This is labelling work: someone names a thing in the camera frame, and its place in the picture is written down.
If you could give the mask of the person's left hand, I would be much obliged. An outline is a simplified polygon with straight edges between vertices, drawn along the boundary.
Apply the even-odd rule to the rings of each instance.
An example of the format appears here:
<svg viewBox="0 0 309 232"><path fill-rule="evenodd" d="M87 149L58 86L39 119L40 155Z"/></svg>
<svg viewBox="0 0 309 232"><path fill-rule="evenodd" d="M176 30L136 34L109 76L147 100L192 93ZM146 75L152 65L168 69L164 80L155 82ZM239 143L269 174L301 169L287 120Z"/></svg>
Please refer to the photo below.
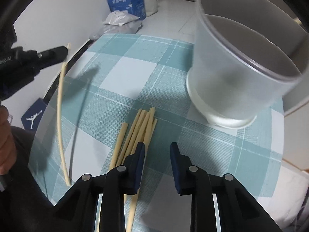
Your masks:
<svg viewBox="0 0 309 232"><path fill-rule="evenodd" d="M8 110L1 106L0 109L0 174L5 175L16 162L17 152L12 135L10 123L8 121Z"/></svg>

